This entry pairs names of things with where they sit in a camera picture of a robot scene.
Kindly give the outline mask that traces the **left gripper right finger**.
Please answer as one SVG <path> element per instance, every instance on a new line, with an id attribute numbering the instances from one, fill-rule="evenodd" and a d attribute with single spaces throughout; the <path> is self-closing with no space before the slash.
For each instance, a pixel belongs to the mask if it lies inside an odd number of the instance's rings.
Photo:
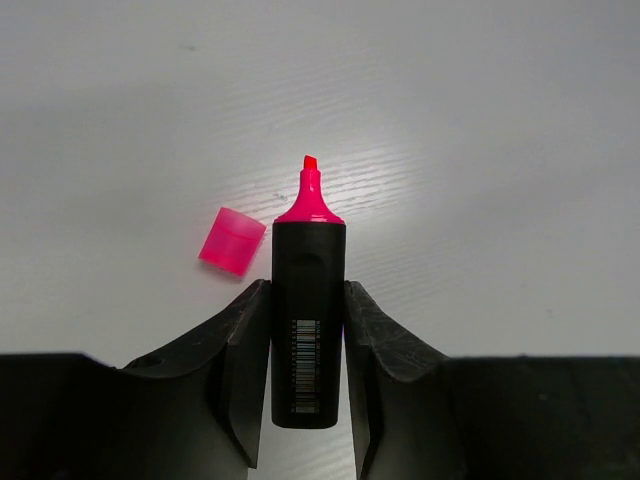
<path id="1" fill-rule="evenodd" d="M 345 286 L 360 479 L 635 479 L 639 360 L 444 355 Z"/>

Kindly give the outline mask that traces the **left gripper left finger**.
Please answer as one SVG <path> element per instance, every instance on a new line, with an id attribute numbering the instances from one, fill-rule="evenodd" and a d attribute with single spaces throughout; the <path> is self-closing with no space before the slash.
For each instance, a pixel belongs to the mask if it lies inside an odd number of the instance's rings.
<path id="1" fill-rule="evenodd" d="M 257 464 L 270 285 L 118 369 L 79 353 L 1 358 L 5 479 L 244 479 Z"/>

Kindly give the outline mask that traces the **pink tip black highlighter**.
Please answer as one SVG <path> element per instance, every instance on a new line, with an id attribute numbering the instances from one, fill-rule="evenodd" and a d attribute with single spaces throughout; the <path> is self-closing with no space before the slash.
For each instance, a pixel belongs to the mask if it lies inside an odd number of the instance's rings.
<path id="1" fill-rule="evenodd" d="M 346 224 L 326 205 L 307 156 L 291 208 L 274 220 L 271 276 L 271 416 L 286 429 L 338 419 Z"/>

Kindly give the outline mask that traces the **pink highlighter cap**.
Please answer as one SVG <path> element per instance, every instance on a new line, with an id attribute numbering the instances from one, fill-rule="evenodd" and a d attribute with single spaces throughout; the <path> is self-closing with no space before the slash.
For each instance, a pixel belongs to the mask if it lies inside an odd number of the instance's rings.
<path id="1" fill-rule="evenodd" d="M 244 277 L 254 260 L 266 226 L 238 211 L 222 207 L 198 259 L 227 273 Z"/>

